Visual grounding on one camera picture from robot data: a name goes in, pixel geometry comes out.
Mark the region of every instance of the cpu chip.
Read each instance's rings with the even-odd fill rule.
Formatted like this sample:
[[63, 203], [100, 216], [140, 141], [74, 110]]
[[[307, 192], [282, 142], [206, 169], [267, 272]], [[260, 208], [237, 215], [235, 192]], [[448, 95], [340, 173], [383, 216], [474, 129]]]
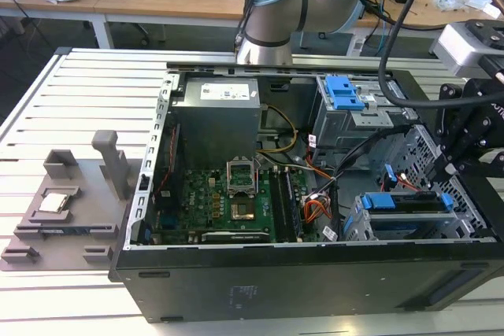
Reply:
[[231, 203], [232, 220], [255, 220], [254, 201], [233, 201]]

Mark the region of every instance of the motherboard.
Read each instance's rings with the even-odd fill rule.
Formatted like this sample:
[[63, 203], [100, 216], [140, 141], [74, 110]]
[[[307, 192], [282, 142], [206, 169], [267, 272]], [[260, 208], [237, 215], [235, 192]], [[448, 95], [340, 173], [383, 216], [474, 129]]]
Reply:
[[[254, 184], [255, 191], [231, 196], [229, 184]], [[226, 243], [237, 238], [243, 239], [241, 242], [295, 242], [302, 236], [310, 238], [302, 229], [301, 220], [302, 196], [307, 191], [302, 170], [257, 169], [254, 180], [246, 170], [234, 170], [229, 180], [224, 167], [186, 170], [180, 207], [166, 205], [172, 202], [163, 198], [157, 201], [153, 240], [156, 244], [173, 245]]]

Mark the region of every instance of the white label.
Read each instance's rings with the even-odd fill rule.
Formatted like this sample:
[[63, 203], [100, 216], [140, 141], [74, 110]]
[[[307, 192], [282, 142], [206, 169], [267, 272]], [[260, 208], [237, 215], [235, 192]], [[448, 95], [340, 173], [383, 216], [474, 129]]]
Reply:
[[372, 94], [363, 94], [361, 100], [364, 102], [375, 102], [375, 97]]
[[324, 227], [322, 234], [324, 234], [331, 242], [334, 242], [336, 239], [336, 233], [327, 226]]
[[43, 234], [64, 234], [63, 230], [42, 230]]
[[308, 134], [308, 145], [312, 149], [316, 149], [317, 148], [317, 136], [316, 135]]
[[250, 100], [248, 84], [205, 83], [202, 100]]
[[497, 7], [493, 6], [490, 3], [486, 4], [485, 7], [483, 7], [483, 12], [485, 12], [487, 15], [492, 16], [494, 19], [498, 18], [501, 14], [501, 11], [499, 11]]

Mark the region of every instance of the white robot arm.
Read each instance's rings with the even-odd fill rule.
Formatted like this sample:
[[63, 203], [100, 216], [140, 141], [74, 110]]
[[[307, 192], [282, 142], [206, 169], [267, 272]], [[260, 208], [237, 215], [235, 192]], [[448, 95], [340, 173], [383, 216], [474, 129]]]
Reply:
[[355, 22], [358, 0], [254, 0], [238, 36], [242, 65], [291, 65], [294, 31], [332, 32]]

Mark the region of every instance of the slotted metal table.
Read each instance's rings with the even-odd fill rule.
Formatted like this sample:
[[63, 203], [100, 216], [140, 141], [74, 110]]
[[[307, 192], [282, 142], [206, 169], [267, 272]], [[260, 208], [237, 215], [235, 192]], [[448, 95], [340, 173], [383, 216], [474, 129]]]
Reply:
[[[232, 63], [227, 53], [73, 49], [54, 55], [0, 127], [0, 248], [42, 182], [51, 149], [100, 158], [97, 129], [117, 130], [118, 149], [143, 157], [165, 63]], [[367, 57], [295, 56], [296, 64], [377, 68]], [[408, 69], [430, 98], [460, 83], [436, 60], [391, 59]], [[504, 180], [492, 180], [504, 194]], [[151, 325], [107, 271], [0, 272], [0, 335], [31, 334], [504, 334], [504, 279], [495, 279], [441, 312], [241, 320]]]

